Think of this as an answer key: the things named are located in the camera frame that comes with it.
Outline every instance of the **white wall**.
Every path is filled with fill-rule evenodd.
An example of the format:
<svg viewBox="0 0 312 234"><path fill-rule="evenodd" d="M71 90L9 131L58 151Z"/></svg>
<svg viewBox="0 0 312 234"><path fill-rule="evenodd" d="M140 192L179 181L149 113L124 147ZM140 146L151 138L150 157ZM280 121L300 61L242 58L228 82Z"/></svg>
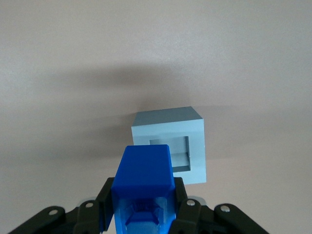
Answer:
<svg viewBox="0 0 312 234"><path fill-rule="evenodd" d="M1 1L0 232L96 196L137 111L191 105L208 183L188 193L311 233L311 22L309 0Z"/></svg>

